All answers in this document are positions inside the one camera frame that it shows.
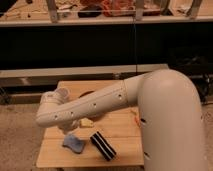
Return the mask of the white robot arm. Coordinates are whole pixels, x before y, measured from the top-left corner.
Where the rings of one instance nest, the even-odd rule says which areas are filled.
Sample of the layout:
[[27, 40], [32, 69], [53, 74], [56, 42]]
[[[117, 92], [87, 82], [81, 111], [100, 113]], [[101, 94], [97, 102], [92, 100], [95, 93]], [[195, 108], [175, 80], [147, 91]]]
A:
[[70, 102], [57, 91], [46, 92], [36, 122], [66, 130], [82, 118], [130, 106], [140, 113], [145, 171], [208, 171], [200, 97], [176, 70], [120, 80]]

